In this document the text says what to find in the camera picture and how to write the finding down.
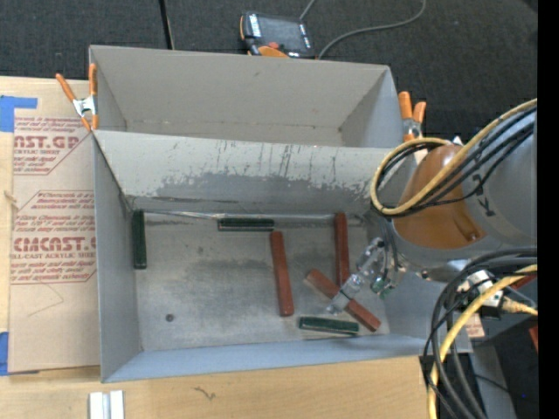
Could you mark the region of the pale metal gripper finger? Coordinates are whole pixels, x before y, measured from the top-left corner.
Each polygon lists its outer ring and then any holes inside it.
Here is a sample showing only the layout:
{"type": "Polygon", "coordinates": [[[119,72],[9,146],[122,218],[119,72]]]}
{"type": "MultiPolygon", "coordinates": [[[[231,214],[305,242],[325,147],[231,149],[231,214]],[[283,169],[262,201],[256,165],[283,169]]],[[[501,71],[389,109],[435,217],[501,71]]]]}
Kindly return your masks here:
{"type": "Polygon", "coordinates": [[[359,276],[354,274],[342,285],[327,306],[328,313],[341,313],[359,292],[359,276]]]}
{"type": "Polygon", "coordinates": [[[341,313],[364,286],[362,278],[349,278],[333,297],[333,315],[341,313]]]}

